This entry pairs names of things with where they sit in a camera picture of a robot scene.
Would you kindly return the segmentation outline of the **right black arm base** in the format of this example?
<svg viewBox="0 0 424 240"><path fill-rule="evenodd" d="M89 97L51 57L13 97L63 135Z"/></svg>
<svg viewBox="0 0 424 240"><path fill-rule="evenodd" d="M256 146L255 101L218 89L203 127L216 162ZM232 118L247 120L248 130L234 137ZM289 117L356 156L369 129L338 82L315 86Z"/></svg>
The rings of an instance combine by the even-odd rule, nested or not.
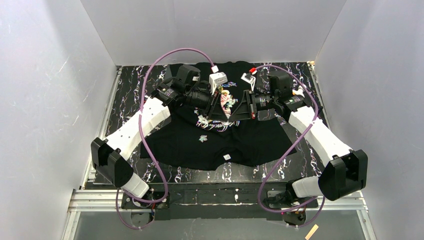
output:
<svg viewBox="0 0 424 240"><path fill-rule="evenodd" d="M303 198L292 198L290 196L286 196L285 189L271 189L266 191L266 196L262 200L262 204L270 209L284 209L284 208L293 208L295 209L303 209L303 208L317 208L318 201L316 199L308 202L306 205L299 207L299 205L304 202L309 201L312 197L303 197Z"/></svg>

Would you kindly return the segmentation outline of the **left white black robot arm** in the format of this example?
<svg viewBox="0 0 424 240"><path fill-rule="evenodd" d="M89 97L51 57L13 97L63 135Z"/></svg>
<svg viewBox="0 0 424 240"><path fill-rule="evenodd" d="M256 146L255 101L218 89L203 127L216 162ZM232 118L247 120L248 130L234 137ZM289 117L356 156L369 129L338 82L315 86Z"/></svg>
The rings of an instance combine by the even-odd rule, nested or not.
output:
<svg viewBox="0 0 424 240"><path fill-rule="evenodd" d="M218 87L228 81L226 74L219 71L216 65L211 70L205 82L206 88L201 89L200 70L191 65L182 65L176 76L165 79L149 97L142 97L142 109L118 130L104 139L95 138L90 147L92 166L96 172L133 199L148 203L144 196L150 187L127 161L145 137L170 117L169 107L172 103L180 101L201 110L208 108L202 102L209 103L217 98Z"/></svg>

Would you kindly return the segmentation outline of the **black printed t-shirt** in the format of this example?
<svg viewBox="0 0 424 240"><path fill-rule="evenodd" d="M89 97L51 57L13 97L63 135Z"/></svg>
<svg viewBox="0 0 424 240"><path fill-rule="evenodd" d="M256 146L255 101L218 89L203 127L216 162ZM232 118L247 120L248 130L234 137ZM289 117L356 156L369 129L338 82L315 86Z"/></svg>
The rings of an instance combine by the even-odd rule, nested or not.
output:
<svg viewBox="0 0 424 240"><path fill-rule="evenodd" d="M292 145L276 117L225 125L200 121L197 108L189 105L169 111L171 122L145 138L162 164L202 171L214 171L226 162L254 167L279 159ZM200 142L201 135L207 135L207 141ZM226 154L230 160L223 158Z"/></svg>

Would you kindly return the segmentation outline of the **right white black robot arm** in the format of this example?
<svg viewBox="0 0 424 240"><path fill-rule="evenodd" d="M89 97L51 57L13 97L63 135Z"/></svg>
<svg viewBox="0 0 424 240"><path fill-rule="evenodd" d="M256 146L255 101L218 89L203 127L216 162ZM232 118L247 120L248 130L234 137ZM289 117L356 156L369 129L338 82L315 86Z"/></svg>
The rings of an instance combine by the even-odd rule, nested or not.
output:
<svg viewBox="0 0 424 240"><path fill-rule="evenodd" d="M268 75L269 93L249 92L247 99L236 109L237 119L260 110L274 109L292 127L301 132L318 154L324 166L320 176L304 177L286 184L285 192L275 200L293 203L307 197L323 196L330 201L362 190L367 183L368 156L359 149L353 150L343 143L318 117L319 106L306 87L284 69Z"/></svg>

